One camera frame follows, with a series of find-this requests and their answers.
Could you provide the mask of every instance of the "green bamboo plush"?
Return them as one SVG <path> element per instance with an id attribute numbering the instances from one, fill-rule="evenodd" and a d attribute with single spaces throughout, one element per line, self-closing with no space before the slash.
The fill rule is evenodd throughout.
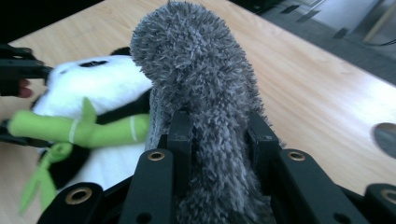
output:
<path id="1" fill-rule="evenodd" d="M 45 209 L 56 196 L 56 188 L 48 171 L 50 165 L 67 158 L 73 144 L 98 148 L 140 143 L 146 140 L 149 115 L 140 114 L 106 125 L 96 124 L 96 114 L 88 98 L 84 98 L 81 119 L 40 116 L 31 111 L 19 111 L 8 126 L 14 136 L 30 137 L 55 142 L 42 158 L 21 197 L 22 213 L 32 201 L 36 189 L 41 191 L 41 204 Z"/>

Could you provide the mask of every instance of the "panda plush toy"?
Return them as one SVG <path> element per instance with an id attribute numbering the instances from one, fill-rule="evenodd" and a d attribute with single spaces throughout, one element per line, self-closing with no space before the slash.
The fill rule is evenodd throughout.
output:
<path id="1" fill-rule="evenodd" d="M 60 130 L 65 119 L 70 119 L 73 124 L 73 120 L 84 119 L 84 99 L 89 100 L 89 106 L 95 114 L 95 127 L 111 126 L 107 124 L 136 115 L 149 116 L 151 81 L 134 64 L 129 48 L 115 50 L 110 56 L 60 64 L 50 72 L 47 86 L 47 91 L 36 100 L 31 111 L 17 113 L 11 119 L 8 125 L 11 134 L 46 140 L 53 146 L 59 141 L 57 135 L 62 135 Z M 26 117 L 26 114 L 44 120 L 40 121 L 41 130 L 37 128 L 40 125 L 32 123 L 35 118 Z M 54 118 L 57 118 L 57 122 L 51 123 L 49 120 Z M 114 133 L 108 128 L 107 132 L 116 138 L 123 134 Z M 134 174 L 138 159 L 145 149 L 145 140 L 140 138 L 138 141 L 120 142 L 114 146 L 97 145 L 94 148 L 71 141 L 71 153 L 50 165 L 40 164 L 46 163 L 43 160 L 49 154 L 47 148 L 40 148 L 38 151 L 42 154 L 41 161 L 22 194 L 21 212 L 27 208 L 39 185 L 44 186 L 39 180 L 42 176 L 48 178 L 49 175 L 50 178 L 47 187 L 40 190 L 43 209 L 50 204 L 57 191 L 73 184 L 92 182 L 100 185 L 103 190 L 118 184 Z M 37 177 L 36 174 L 42 172 L 42 166 L 47 166 L 46 171 Z"/>

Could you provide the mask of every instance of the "white plush fabric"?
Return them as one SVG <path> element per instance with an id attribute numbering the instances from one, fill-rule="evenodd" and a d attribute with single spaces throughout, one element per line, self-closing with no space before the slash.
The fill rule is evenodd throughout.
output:
<path id="1" fill-rule="evenodd" d="M 90 62 L 101 64 L 81 66 Z M 33 111 L 39 115 L 79 119 L 83 97 L 88 97 L 101 115 L 136 100 L 151 88 L 151 81 L 130 56 L 116 55 L 60 64 L 49 74 L 47 86 L 48 91 L 39 98 Z M 93 150 L 67 186 L 78 182 L 97 183 L 103 189 L 114 186 L 134 173 L 144 145 Z"/>

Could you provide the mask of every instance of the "fuzzy gray fur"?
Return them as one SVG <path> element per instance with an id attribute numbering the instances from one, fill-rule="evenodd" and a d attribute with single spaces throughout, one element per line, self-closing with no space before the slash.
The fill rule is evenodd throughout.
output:
<path id="1" fill-rule="evenodd" d="M 178 223 L 272 223 L 247 156 L 248 113 L 263 106 L 253 69 L 225 22 L 204 7 L 172 2 L 134 30 L 131 53 L 153 82 L 146 149 L 187 108 L 199 143 Z"/>

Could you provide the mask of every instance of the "wooden table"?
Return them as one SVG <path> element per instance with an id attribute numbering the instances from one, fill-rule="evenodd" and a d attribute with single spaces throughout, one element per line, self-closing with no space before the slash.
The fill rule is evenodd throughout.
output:
<path id="1" fill-rule="evenodd" d="M 10 43 L 49 66 L 108 55 L 128 46 L 140 19 L 166 1 L 106 0 Z M 225 0 L 196 0 L 226 20 L 259 80 L 266 114 L 288 147 L 306 151 L 331 179 L 363 194 L 371 183 L 396 185 L 396 160 L 375 144 L 380 122 L 396 123 L 394 86 Z M 45 87 L 35 81 L 36 94 Z M 35 99 L 0 98 L 0 119 Z M 0 220 L 35 223 L 38 203 L 17 216 L 21 189 L 35 168 L 29 147 L 0 143 Z"/>

